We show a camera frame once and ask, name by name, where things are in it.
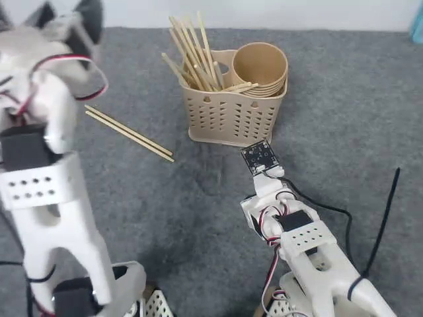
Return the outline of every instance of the stacked cups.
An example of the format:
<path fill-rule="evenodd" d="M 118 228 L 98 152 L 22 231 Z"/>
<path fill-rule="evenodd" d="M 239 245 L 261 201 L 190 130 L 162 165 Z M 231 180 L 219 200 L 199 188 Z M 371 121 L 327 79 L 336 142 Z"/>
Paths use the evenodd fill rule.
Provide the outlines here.
<path fill-rule="evenodd" d="M 288 74 L 288 60 L 283 51 L 269 43 L 249 43 L 232 59 L 231 80 L 234 85 L 258 83 L 243 94 L 265 98 L 278 94 Z"/>

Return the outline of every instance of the chopstick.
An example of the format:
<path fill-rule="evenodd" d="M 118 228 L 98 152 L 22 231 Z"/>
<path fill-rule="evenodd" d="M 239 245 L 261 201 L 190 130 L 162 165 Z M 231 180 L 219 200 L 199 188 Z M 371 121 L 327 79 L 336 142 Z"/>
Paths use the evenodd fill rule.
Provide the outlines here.
<path fill-rule="evenodd" d="M 184 62 L 186 64 L 186 66 L 188 67 L 188 70 L 190 71 L 191 75 L 193 76 L 195 83 L 197 84 L 198 88 L 200 90 L 204 90 L 204 86 L 201 83 L 201 80 L 198 78 L 194 68 L 192 67 L 190 60 L 187 58 L 186 53 L 184 51 L 184 48 L 180 44 L 178 38 L 176 37 L 176 34 L 173 32 L 173 30 L 171 28 L 169 29 L 169 32 L 171 33 L 172 39 L 173 39 L 174 43 L 176 44 L 176 46 L 179 50 L 179 53 L 182 55 L 182 58 L 184 59 Z"/>
<path fill-rule="evenodd" d="M 107 122 L 111 123 L 112 125 L 115 125 L 118 129 L 121 129 L 121 130 L 125 131 L 126 133 L 132 135 L 136 139 L 139 139 L 142 143 L 145 143 L 145 145 L 144 144 L 141 144 L 141 145 L 144 145 L 149 150 L 151 150 L 150 147 L 154 147 L 154 149 L 160 150 L 161 152 L 163 152 L 163 154 L 166 154 L 166 155 L 169 155 L 169 156 L 173 155 L 173 153 L 170 152 L 168 149 L 165 149 L 164 147 L 162 147 L 162 146 L 158 145 L 157 143 L 153 142 L 152 140 L 144 137 L 143 135 L 139 134 L 138 132 L 134 131 L 133 129 L 130 129 L 130 128 L 126 127 L 125 125 L 121 124 L 120 122 L 116 121 L 115 119 L 107 116 L 106 114 L 103 114 L 101 111 L 98 111 L 97 109 L 94 109 L 93 107 L 88 106 L 87 104 L 85 105 L 85 108 L 88 109 L 90 112 L 92 112 L 94 115 L 106 120 Z"/>
<path fill-rule="evenodd" d="M 182 76 L 182 73 L 179 71 L 179 69 L 176 67 L 175 63 L 171 61 L 171 59 L 167 56 L 166 53 L 162 53 L 161 57 L 165 60 L 167 65 L 172 69 L 173 73 L 178 77 L 178 79 L 186 86 L 189 87 L 188 83 L 186 82 L 185 78 Z"/>
<path fill-rule="evenodd" d="M 219 84 L 219 86 L 222 89 L 224 89 L 225 88 L 225 84 L 224 84 L 224 81 L 223 81 L 223 75 L 222 75 L 222 71 L 221 71 L 221 69 L 219 67 L 219 63 L 216 62 L 216 61 L 214 61 L 213 62 L 213 67 L 214 67 L 214 69 L 216 71 L 217 83 Z"/>
<path fill-rule="evenodd" d="M 171 21 L 173 28 L 175 29 L 176 33 L 178 34 L 179 40 L 182 42 L 181 46 L 183 46 L 183 48 L 184 48 L 183 51 L 186 52 L 188 54 L 189 59 L 191 59 L 191 66 L 193 66 L 193 64 L 200 63 L 198 61 L 198 58 L 194 55 L 195 52 L 193 52 L 191 50 L 192 43 L 191 43 L 191 45 L 188 43 L 188 41 L 190 41 L 190 39 L 186 38 L 185 35 L 184 35 L 184 31 L 183 31 L 184 25 L 183 25 L 183 23 L 178 22 L 174 17 L 169 17 L 169 20 Z M 203 88 L 201 88 L 202 90 L 212 91 L 212 88 L 210 87 L 209 83 L 207 83 L 206 81 L 203 81 L 200 84 L 202 84 L 202 86 L 199 86 L 199 87 L 203 87 Z"/>
<path fill-rule="evenodd" d="M 206 49 L 207 59 L 209 61 L 209 67 L 210 67 L 211 75 L 213 77 L 213 80 L 215 80 L 217 82 L 216 74 L 215 74 L 214 67 L 213 67 L 212 53 L 210 53 L 209 41 L 207 39 L 206 30 L 204 29 L 204 23 L 203 23 L 203 20 L 201 19 L 201 14 L 200 14 L 199 11 L 197 12 L 197 17 L 198 17 L 198 23 L 200 25 L 201 35 L 203 37 L 204 47 Z"/>
<path fill-rule="evenodd" d="M 213 88 L 220 90 L 210 75 L 208 75 L 199 65 L 195 64 L 194 69 L 206 80 Z"/>
<path fill-rule="evenodd" d="M 201 59 L 201 62 L 203 63 L 204 69 L 206 70 L 206 73 L 207 73 L 209 76 L 211 76 L 211 75 L 212 75 L 212 73 L 211 73 L 211 71 L 210 71 L 210 67 L 209 67 L 209 65 L 208 65 L 208 63 L 207 63 L 207 59 L 206 59 L 206 57 L 205 57 L 205 55 L 204 55 L 203 48 L 202 48 L 202 47 L 201 47 L 201 45 L 200 45 L 200 41 L 198 40 L 197 33 L 196 33 L 196 31 L 195 31 L 194 27 L 192 26 L 191 20 L 188 18 L 188 19 L 186 20 L 186 23 L 188 24 L 188 28 L 190 29 L 190 32 L 191 32 L 192 38 L 194 39 L 194 42 L 195 42 L 195 44 L 196 44 L 197 51 L 198 51 L 198 53 L 200 54 L 200 59 Z"/>
<path fill-rule="evenodd" d="M 250 87 L 251 85 L 252 85 L 252 83 L 247 82 L 247 83 L 227 87 L 227 88 L 223 89 L 222 91 L 234 91 L 234 90 L 237 90 L 237 89 L 240 89 L 240 88 Z"/>
<path fill-rule="evenodd" d="M 233 90 L 232 92 L 238 92 L 238 93 L 246 92 L 246 91 L 248 91 L 248 90 L 250 90 L 250 89 L 252 89 L 254 87 L 257 87 L 257 86 L 258 86 L 258 83 L 255 83 L 255 84 L 252 84 L 252 85 L 250 85 L 248 87 L 238 88 L 237 90 Z"/>

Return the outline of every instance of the floor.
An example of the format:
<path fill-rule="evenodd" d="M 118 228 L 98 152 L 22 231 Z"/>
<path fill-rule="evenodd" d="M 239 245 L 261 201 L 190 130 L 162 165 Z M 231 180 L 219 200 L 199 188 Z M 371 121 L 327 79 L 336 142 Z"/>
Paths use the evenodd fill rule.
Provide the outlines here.
<path fill-rule="evenodd" d="M 407 34 L 209 30 L 213 49 L 270 42 L 289 59 L 289 88 L 272 147 L 309 195 L 348 208 L 352 250 L 364 267 L 396 167 L 402 168 L 370 280 L 398 316 L 423 297 L 423 46 Z M 76 148 L 113 262 L 138 260 L 179 317 L 252 316 L 272 250 L 239 202 L 253 193 L 239 149 L 195 143 L 181 89 L 160 53 L 178 59 L 167 30 L 109 28 L 101 67 L 110 90 L 91 105 L 175 153 L 169 163 L 79 109 Z M 87 87 L 87 92 L 95 89 Z M 346 220 L 319 211 L 341 247 Z M 0 259 L 18 260 L 0 223 Z M 59 274 L 81 268 L 62 252 Z M 279 277 L 288 270 L 280 263 Z M 24 274 L 0 270 L 0 315 L 25 315 Z"/>

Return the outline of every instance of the perforated basket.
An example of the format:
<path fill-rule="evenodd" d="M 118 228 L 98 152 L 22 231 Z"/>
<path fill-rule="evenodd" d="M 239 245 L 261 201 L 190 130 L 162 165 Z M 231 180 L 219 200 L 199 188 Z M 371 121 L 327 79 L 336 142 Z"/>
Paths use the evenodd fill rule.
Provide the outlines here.
<path fill-rule="evenodd" d="M 236 50 L 212 51 L 226 66 L 226 86 L 231 85 L 231 61 Z M 261 139 L 272 140 L 272 129 L 288 88 L 288 77 L 277 96 L 252 98 L 234 92 L 204 92 L 183 85 L 188 134 L 194 141 L 245 147 Z"/>

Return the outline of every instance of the black circuit board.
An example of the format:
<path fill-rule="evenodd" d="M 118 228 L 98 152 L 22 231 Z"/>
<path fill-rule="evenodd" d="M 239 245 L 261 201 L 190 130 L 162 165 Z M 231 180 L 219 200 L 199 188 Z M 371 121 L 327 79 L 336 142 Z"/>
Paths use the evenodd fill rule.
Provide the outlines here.
<path fill-rule="evenodd" d="M 262 140 L 241 150 L 241 154 L 253 176 L 279 165 L 267 140 Z"/>

